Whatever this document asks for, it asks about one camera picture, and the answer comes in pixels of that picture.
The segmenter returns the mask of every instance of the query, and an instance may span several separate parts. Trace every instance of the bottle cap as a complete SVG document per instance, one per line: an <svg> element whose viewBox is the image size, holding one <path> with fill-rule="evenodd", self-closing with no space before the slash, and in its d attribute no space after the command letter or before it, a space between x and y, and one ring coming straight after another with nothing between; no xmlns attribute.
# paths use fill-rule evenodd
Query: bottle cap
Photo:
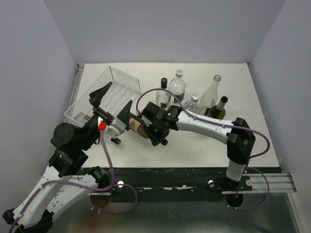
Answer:
<svg viewBox="0 0 311 233"><path fill-rule="evenodd" d="M222 79L222 77L219 74L216 74L214 76L214 80L217 81L217 82L219 82L221 79Z"/></svg>
<svg viewBox="0 0 311 233"><path fill-rule="evenodd" d="M227 103L228 102L228 97L227 96L223 96L221 99L220 99L221 102L223 103Z"/></svg>
<svg viewBox="0 0 311 233"><path fill-rule="evenodd" d="M192 96L191 96L191 100L192 100L192 102L197 102L198 100L199 100L199 95L198 94L193 94Z"/></svg>
<svg viewBox="0 0 311 233"><path fill-rule="evenodd" d="M161 88L165 89L167 87L167 78L161 79Z"/></svg>
<svg viewBox="0 0 311 233"><path fill-rule="evenodd" d="M176 77L182 77L183 76L183 71L181 69L178 69L176 71Z"/></svg>

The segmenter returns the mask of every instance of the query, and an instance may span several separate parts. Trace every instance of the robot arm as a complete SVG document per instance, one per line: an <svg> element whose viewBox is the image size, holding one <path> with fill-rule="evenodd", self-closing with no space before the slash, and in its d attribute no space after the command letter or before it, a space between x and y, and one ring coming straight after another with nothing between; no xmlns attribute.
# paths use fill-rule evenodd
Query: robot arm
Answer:
<svg viewBox="0 0 311 233"><path fill-rule="evenodd" d="M48 181L67 182L80 170L88 158L83 151L88 150L100 136L99 124L105 124L103 130L112 138L117 138L125 130L129 130L132 101L128 102L117 117L99 107L102 97L111 84L89 95L89 102L94 107L94 115L82 128L69 123L61 123L55 128L51 143L56 150L42 178L19 207L7 210L3 214L8 224L19 225L16 233L48 232L61 213L85 194L92 192L73 186L57 196L64 183L51 183L45 187L43 184ZM93 188L104 188L109 186L109 178L103 169L94 167L82 181L77 183Z"/></svg>
<svg viewBox="0 0 311 233"><path fill-rule="evenodd" d="M205 123L196 120L194 113L191 114L194 118L186 114L180 107L171 106L166 111L152 102L148 103L141 112L142 116L151 121L150 125L144 127L144 131L154 146L159 143L166 145L168 142L165 138L170 130L199 133L226 144L229 158L226 177L238 185L256 140L254 134L241 129ZM200 116L200 118L209 122L220 123L220 125L249 128L246 121L241 118L237 118L235 121L216 120L206 116Z"/></svg>
<svg viewBox="0 0 311 233"><path fill-rule="evenodd" d="M61 123L55 128L51 143L56 147L56 150L49 160L46 172L35 189L18 208L8 210L3 214L3 218L8 224L19 225L16 233L48 232L53 221L64 210L79 198L91 192L83 188L72 187L56 196L63 183L51 183L44 188L42 184L49 180L66 182L75 175L88 158L83 151L88 150L99 138L99 128L112 138L117 138L125 130L129 130L129 114L132 101L128 102L117 117L99 107L102 97L111 84L109 83L89 95L89 102L94 107L94 115L82 128L69 123ZM227 155L230 161L224 187L238 186L255 142L253 133L198 121L177 106L171 106L166 111L150 102L141 114L151 121L151 124L144 126L143 129L154 146L159 143L166 145L168 141L165 138L171 130L199 133L227 144ZM233 122L214 120L204 116L200 118L227 126L249 128L245 120L241 118L237 118ZM109 186L108 175L100 167L93 168L80 182L89 187L103 188ZM30 204L25 208L25 203L30 199Z"/></svg>

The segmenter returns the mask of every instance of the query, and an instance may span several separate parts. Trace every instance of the silver bottle cap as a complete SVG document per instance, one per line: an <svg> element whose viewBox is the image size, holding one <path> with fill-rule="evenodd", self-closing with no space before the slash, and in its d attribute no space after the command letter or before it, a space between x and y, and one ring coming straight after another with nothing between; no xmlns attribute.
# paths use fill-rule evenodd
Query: silver bottle cap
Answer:
<svg viewBox="0 0 311 233"><path fill-rule="evenodd" d="M192 102L197 102L198 100L199 100L199 95L198 94L193 94L192 96L191 96L191 100L192 100Z"/></svg>
<svg viewBox="0 0 311 233"><path fill-rule="evenodd" d="M214 80L217 81L217 82L219 82L221 79L222 79L222 77L219 74L216 74L214 76Z"/></svg>
<svg viewBox="0 0 311 233"><path fill-rule="evenodd" d="M182 77L183 76L183 71L181 69L178 69L176 71L176 77Z"/></svg>

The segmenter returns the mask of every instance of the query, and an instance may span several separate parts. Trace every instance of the glass bottle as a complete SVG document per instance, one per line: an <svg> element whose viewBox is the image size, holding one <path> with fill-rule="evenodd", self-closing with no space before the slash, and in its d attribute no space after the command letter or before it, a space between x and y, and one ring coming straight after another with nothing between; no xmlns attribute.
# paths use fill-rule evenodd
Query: glass bottle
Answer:
<svg viewBox="0 0 311 233"><path fill-rule="evenodd" d="M161 79L161 87L162 89L166 89L167 88L167 78L162 78ZM167 110L170 106L171 103L171 95L170 93L166 92L166 91L156 91L155 93L155 103L156 105L158 105L161 108L164 108L165 110Z"/></svg>
<svg viewBox="0 0 311 233"><path fill-rule="evenodd" d="M199 106L198 100L199 100L199 95L193 94L191 96L191 100L186 102L184 107L190 112L197 113L198 106Z"/></svg>
<svg viewBox="0 0 311 233"><path fill-rule="evenodd" d="M176 78L170 81L169 89L173 92L174 95L179 99L179 101L183 101L186 91L186 83L182 80L183 71L178 69L176 71ZM178 105L177 100L173 100L174 105Z"/></svg>
<svg viewBox="0 0 311 233"><path fill-rule="evenodd" d="M207 116L210 108L216 104L218 98L217 89L221 79L221 76L218 74L214 76L211 86L203 93L200 99L198 114Z"/></svg>
<svg viewBox="0 0 311 233"><path fill-rule="evenodd" d="M214 118L214 119L219 119L222 120L225 117L225 104L228 102L228 97L227 96L223 96L220 101L219 104L213 106L209 113L208 113L208 117Z"/></svg>
<svg viewBox="0 0 311 233"><path fill-rule="evenodd" d="M149 138L146 132L143 130L145 123L143 120L138 120L133 114L130 114L130 129L143 138Z"/></svg>

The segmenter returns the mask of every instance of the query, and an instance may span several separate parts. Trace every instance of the metal floor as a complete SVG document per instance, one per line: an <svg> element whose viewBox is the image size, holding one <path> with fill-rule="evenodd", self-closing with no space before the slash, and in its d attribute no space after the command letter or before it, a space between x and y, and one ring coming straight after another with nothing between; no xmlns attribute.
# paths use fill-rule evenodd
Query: metal floor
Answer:
<svg viewBox="0 0 311 233"><path fill-rule="evenodd" d="M245 195L241 207L260 203L264 195ZM111 203L125 210L129 203ZM98 214L89 198L81 199L54 223L50 233L298 233L287 194L271 194L268 203L249 212L227 209L222 202L139 203L124 215Z"/></svg>

